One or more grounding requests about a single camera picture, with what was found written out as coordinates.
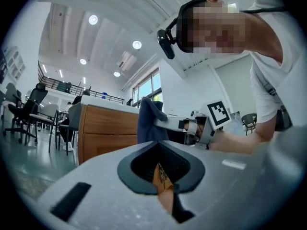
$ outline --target wooden cabinet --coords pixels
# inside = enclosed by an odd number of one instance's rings
[[[138,118],[138,114],[84,105],[79,124],[79,165],[97,155],[136,145]]]

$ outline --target blue cloth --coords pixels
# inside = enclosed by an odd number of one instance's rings
[[[153,102],[148,97],[143,97],[139,111],[138,120],[138,144],[153,140],[169,140],[165,128],[154,125],[154,120],[158,118],[166,121],[167,116],[161,110],[163,102]]]

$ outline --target glossy floor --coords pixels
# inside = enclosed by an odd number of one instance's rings
[[[49,132],[41,130],[38,132],[38,143],[34,138],[25,146],[18,142],[19,134],[12,135],[7,132],[4,137],[0,134],[1,155],[6,162],[12,178],[17,187],[36,199],[48,186],[68,172],[76,168],[77,147],[69,152],[62,149],[64,145],[61,140],[60,150],[55,149],[55,137],[51,139],[51,150],[48,152]]]

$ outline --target white shoe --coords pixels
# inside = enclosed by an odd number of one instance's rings
[[[72,151],[72,150],[73,150],[73,148],[72,148],[71,142],[68,142],[68,151]]]

